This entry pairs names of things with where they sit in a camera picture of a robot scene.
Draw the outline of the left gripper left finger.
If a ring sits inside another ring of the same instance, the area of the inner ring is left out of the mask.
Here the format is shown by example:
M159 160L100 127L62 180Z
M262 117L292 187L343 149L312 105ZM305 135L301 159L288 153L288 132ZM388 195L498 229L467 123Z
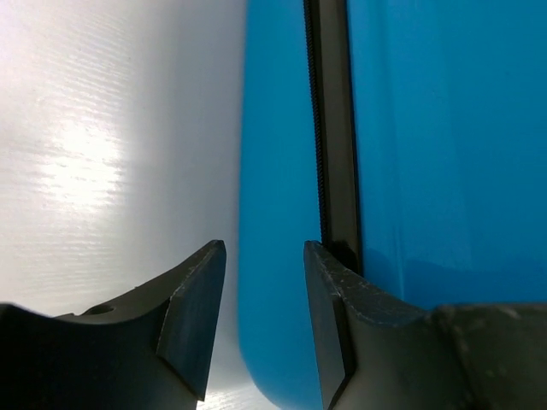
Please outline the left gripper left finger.
M209 380L226 272L214 240L83 314L1 306L4 409L193 409Z

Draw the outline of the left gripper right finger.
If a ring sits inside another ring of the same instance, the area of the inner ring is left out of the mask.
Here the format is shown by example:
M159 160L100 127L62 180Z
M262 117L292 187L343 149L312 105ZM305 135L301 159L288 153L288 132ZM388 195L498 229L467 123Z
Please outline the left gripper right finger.
M546 306L401 301L320 243L304 265L326 409L543 409Z

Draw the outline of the blue kids suitcase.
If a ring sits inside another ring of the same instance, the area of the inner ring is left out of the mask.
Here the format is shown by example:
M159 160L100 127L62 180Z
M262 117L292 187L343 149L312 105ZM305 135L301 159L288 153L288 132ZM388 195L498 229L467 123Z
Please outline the blue kids suitcase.
M546 4L251 1L238 324L257 388L322 404L320 243L420 309L546 306Z

